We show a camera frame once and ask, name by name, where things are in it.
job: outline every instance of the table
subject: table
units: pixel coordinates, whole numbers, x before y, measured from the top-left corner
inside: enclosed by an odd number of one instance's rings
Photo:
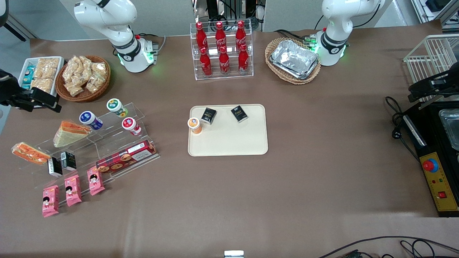
[[[409,106],[402,58],[425,36],[439,33],[439,22],[356,29],[338,64],[322,67],[303,86],[280,80],[265,64],[264,48],[276,33],[254,34],[253,78],[205,81],[194,80],[187,36],[169,37],[158,64],[139,74],[119,64],[108,40],[32,40],[32,56],[106,58],[111,87],[91,103],[61,100],[59,114],[11,112],[1,135],[0,254],[222,257],[224,250],[241,249],[248,258],[313,258],[381,235],[457,247],[459,219],[437,218],[421,168],[391,138],[392,112],[383,105],[391,95]],[[41,190],[18,170],[24,161],[10,147],[52,138],[61,120],[76,120],[83,110],[105,113],[112,97],[142,110],[161,158],[90,201],[42,218]],[[267,154],[188,155],[191,107],[249,103],[266,108]],[[396,240],[356,247],[404,255]],[[451,255],[438,248],[440,254]]]

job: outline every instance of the woven basket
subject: woven basket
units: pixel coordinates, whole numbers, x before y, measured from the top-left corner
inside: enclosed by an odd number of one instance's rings
[[[67,64],[65,64],[62,69],[59,71],[57,78],[56,78],[56,92],[61,96],[61,98],[68,100],[68,101],[73,101],[73,102],[89,102],[93,101],[96,98],[100,97],[108,88],[108,84],[110,82],[110,66],[108,65],[107,61],[105,59],[98,57],[98,56],[86,56],[91,62],[93,63],[104,63],[105,67],[107,68],[107,74],[105,78],[105,82],[102,85],[100,89],[98,89],[96,92],[91,93],[89,90],[86,89],[85,85],[83,87],[83,92],[79,93],[78,95],[72,97],[70,93],[67,91],[67,89],[64,87],[65,81],[64,78],[62,77],[62,73],[64,73],[65,68],[67,67]]]
[[[283,41],[283,40],[288,40],[288,39],[289,38],[278,38],[278,39],[275,39],[275,40],[271,41],[271,43],[268,44],[268,46],[266,47],[266,49],[264,51],[264,57],[265,57],[266,64],[282,80],[284,80],[286,82],[289,82],[291,84],[295,84],[295,85],[306,84],[306,83],[312,81],[314,79],[314,77],[316,77],[317,74],[319,73],[319,71],[320,71],[320,61],[319,61],[317,66],[314,68],[314,70],[311,72],[311,74],[308,76],[308,78],[306,80],[300,80],[300,79],[295,78],[293,75],[287,73],[286,71],[280,69],[279,67],[275,66],[269,60],[269,56],[274,52],[274,50],[277,48],[279,43],[281,41]],[[297,43],[301,47],[307,48],[305,44],[301,43],[300,41],[298,41],[296,39],[290,39],[290,40],[293,40],[293,42]]]

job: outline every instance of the biscuit box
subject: biscuit box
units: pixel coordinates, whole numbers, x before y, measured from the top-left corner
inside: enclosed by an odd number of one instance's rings
[[[157,152],[153,144],[148,140],[145,140],[134,146],[126,148],[124,151],[120,151],[97,161],[96,167],[97,170],[102,173],[116,172],[123,168],[127,168],[146,157],[156,154]]]

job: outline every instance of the acrylic stand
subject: acrylic stand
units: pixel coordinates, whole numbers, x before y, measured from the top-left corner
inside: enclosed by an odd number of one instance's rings
[[[68,177],[79,175],[80,188],[82,196],[89,193],[89,184],[87,171],[95,166],[95,163],[105,157],[108,157],[118,151],[122,151],[130,146],[140,143],[144,140],[149,140],[153,145],[153,140],[147,134],[142,119],[145,117],[142,112],[133,104],[124,105],[128,110],[128,117],[136,120],[137,124],[142,128],[140,136],[134,136],[130,132],[121,127],[122,118],[119,118],[114,113],[109,112],[105,115],[98,116],[103,121],[103,127],[99,130],[93,130],[86,138],[77,141],[74,144],[63,148],[55,148],[53,139],[47,140],[35,146],[36,149],[60,160],[61,153],[67,151],[75,155],[77,162],[77,170],[68,171],[63,169],[63,176],[54,177],[49,175],[46,165],[39,166],[30,164],[22,167],[21,170],[32,173],[35,188],[46,188],[52,185],[59,186],[59,206],[66,203],[64,180]],[[102,179],[104,185],[116,180],[132,170],[147,164],[148,162],[159,158],[159,154],[151,155],[127,168],[116,172],[103,173]]]
[[[210,57],[210,64],[212,67],[212,76],[209,78],[206,78],[204,76],[204,72],[201,68],[201,62],[199,61],[201,54],[196,43],[196,24],[192,23],[190,25],[191,54],[193,57],[193,65],[196,80],[253,76],[252,23],[250,22],[250,19],[243,20],[245,23],[246,31],[247,54],[249,54],[249,69],[247,71],[247,74],[241,75],[239,74],[239,53],[236,52],[236,31],[238,21],[239,20],[222,21],[223,30],[226,34],[227,53],[229,56],[230,73],[228,76],[222,76],[222,74],[220,73],[220,62],[218,60],[219,54],[217,52],[217,44],[215,42],[215,33],[217,31],[215,24],[217,22],[215,21],[202,23],[202,29],[207,35],[207,45],[209,46],[208,54]]]

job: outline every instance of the coca-cola bottle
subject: coca-cola bottle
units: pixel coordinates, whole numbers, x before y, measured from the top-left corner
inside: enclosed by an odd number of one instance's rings
[[[212,67],[210,66],[210,58],[207,55],[205,48],[201,48],[199,51],[201,52],[201,57],[199,58],[199,61],[201,61],[201,68],[202,68],[202,71],[204,72],[204,77],[209,78],[212,76]]]
[[[247,45],[241,45],[239,53],[239,73],[244,75],[249,71],[249,54],[247,54]]]
[[[230,74],[230,57],[225,51],[220,54],[218,59],[220,61],[220,72],[222,76],[228,76]]]
[[[206,51],[209,48],[207,46],[207,36],[204,30],[202,30],[202,22],[196,22],[196,42],[198,43],[199,51],[204,48]]]
[[[223,23],[217,22],[217,32],[215,33],[215,41],[217,42],[217,50],[221,53],[226,53],[226,35],[223,31]]]
[[[246,31],[244,30],[244,21],[237,22],[236,32],[236,52],[239,53],[241,45],[246,44]]]

